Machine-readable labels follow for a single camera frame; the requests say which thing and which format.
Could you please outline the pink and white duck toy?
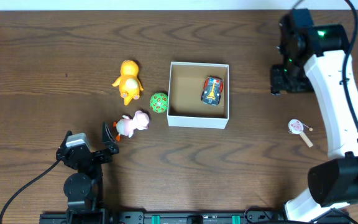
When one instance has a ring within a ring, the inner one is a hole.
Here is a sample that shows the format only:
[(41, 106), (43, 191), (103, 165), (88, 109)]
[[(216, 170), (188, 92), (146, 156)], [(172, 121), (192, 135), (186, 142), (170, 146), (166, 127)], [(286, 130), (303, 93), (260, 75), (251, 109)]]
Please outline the pink and white duck toy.
[(118, 122), (113, 122), (113, 127), (116, 128), (118, 135), (116, 140), (120, 141), (121, 136), (127, 136), (131, 138), (134, 135), (134, 131), (146, 130), (149, 128), (150, 118), (147, 113), (141, 110), (135, 112), (134, 116), (130, 118), (127, 115), (123, 115), (122, 119)]

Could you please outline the pig face rattle drum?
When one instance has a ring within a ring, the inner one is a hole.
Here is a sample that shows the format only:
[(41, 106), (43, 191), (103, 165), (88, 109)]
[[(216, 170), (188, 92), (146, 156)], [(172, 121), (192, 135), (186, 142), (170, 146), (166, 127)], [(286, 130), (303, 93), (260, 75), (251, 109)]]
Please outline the pig face rattle drum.
[(302, 140), (304, 140), (305, 144), (308, 147), (313, 147), (313, 143), (310, 141), (310, 139), (304, 132), (304, 127), (305, 127), (305, 125), (297, 119), (291, 119), (288, 122), (289, 133), (299, 135), (302, 138)]

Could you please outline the orange plastic duck toy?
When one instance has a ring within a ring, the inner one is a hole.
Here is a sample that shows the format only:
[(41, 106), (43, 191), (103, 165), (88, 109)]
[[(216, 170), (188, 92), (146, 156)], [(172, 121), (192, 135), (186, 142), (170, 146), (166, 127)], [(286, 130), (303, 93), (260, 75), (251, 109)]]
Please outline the orange plastic duck toy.
[(138, 73), (138, 64), (133, 60), (125, 60), (121, 63), (120, 76), (112, 84), (113, 87), (119, 87), (120, 96), (124, 100), (125, 106), (132, 100), (138, 100), (140, 92), (144, 91), (138, 79)]

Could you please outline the red toy fire truck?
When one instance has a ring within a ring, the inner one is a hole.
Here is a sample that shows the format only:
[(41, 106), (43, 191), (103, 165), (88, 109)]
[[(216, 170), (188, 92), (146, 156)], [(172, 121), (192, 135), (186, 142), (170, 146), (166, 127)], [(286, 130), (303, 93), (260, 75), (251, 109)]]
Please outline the red toy fire truck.
[(204, 82), (201, 101), (207, 105), (217, 106), (221, 100), (223, 87), (223, 79), (218, 77), (208, 77)]

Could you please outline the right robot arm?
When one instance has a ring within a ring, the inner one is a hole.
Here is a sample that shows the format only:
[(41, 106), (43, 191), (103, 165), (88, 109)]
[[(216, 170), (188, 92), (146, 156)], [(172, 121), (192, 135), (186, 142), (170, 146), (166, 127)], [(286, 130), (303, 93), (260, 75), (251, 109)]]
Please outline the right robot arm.
[(271, 69), (271, 91), (313, 91), (328, 140), (329, 160), (308, 172), (308, 188), (285, 204), (287, 220), (315, 222), (358, 203), (358, 91), (351, 49), (341, 25), (281, 23), (284, 61)]

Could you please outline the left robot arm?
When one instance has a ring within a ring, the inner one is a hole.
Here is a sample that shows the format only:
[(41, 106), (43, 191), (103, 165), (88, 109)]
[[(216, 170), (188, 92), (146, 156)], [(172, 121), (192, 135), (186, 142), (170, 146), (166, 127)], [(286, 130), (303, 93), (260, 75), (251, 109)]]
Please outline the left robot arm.
[(104, 206), (103, 172), (101, 166), (112, 162), (119, 147), (106, 123), (102, 126), (105, 148), (90, 151), (86, 134), (67, 134), (56, 152), (56, 158), (76, 172), (63, 185), (68, 208), (64, 223), (112, 223), (110, 211)]

